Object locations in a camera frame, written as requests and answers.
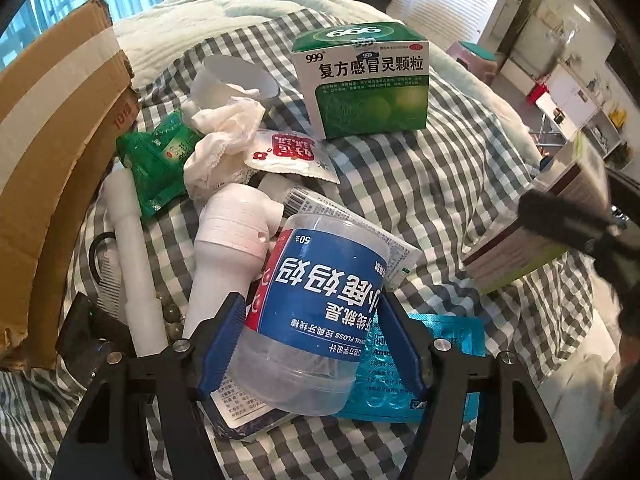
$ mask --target black and white checkered sheet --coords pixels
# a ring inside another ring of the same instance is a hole
[[[264,67],[278,80],[281,102],[265,119],[268,128],[310,132],[289,49],[301,32],[340,24],[305,9],[203,41],[143,90],[138,128],[151,130],[178,106],[205,56],[227,54]],[[533,171],[486,108],[431,70],[424,130],[335,139],[326,148],[340,186],[338,194],[331,193],[333,185],[322,184],[323,190],[424,251],[396,292],[407,309],[479,317],[488,352],[516,351],[535,383],[577,348],[590,326],[592,307],[580,255],[568,253],[488,296],[478,294],[462,269],[462,254],[501,209],[513,205]],[[145,226],[158,293],[180,307],[186,306],[191,287],[197,227],[188,199],[174,201]],[[95,299],[87,251],[95,235],[110,229],[100,195],[81,229],[65,309],[77,291]],[[56,372],[0,374],[0,431],[38,480],[47,478],[80,397],[62,366]],[[148,426],[158,478],[171,478],[156,406],[149,407]],[[213,438],[208,429],[232,478],[328,480],[396,478],[415,430],[404,424],[299,416],[248,444]],[[473,423],[462,428],[454,478],[465,477],[473,437]]]

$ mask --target bed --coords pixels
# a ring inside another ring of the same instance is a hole
[[[265,118],[268,128],[309,132],[289,59],[293,38],[313,28],[388,20],[349,0],[169,0],[114,28],[136,72],[140,130],[150,130],[179,106],[204,57],[215,53],[250,60],[277,79],[282,92]],[[313,185],[422,249],[416,269],[396,291],[408,310],[479,317],[487,351],[516,351],[540,383],[590,328],[588,266],[569,252],[488,296],[473,288],[462,254],[503,208],[513,206],[540,157],[520,118],[487,86],[435,46],[430,64],[428,126],[328,142],[340,185]],[[197,227],[187,199],[170,203],[145,225],[158,294],[181,309],[191,286]],[[69,266],[65,313],[76,292],[96,297],[87,251],[96,235],[110,229],[99,193]],[[81,396],[62,362],[52,372],[0,374],[0,431],[34,478],[48,478]],[[148,427],[158,478],[169,479],[156,405],[149,407]],[[298,416],[246,443],[215,438],[207,427],[226,474],[257,479],[395,478],[415,429]],[[474,424],[463,426],[454,478],[465,476],[473,437]]]

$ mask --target cardboard box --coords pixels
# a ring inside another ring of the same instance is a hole
[[[534,189],[548,191],[606,214],[609,184],[598,152],[580,131],[534,179]],[[517,211],[500,215],[462,257],[474,286],[486,294],[508,285],[566,252],[567,247],[521,227]]]
[[[305,32],[291,59],[318,139],[426,126],[429,42],[402,23]]]
[[[53,368],[78,229],[135,120],[107,5],[89,0],[0,72],[0,365]]]

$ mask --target text 999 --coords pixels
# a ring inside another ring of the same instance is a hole
[[[306,56],[306,62],[307,63],[313,63],[316,61],[322,61],[322,52],[319,52],[318,54],[308,54]]]

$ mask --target stool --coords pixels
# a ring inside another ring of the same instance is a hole
[[[498,73],[498,63],[488,50],[475,43],[457,41],[449,47],[447,54],[483,83],[491,86],[494,82]]]

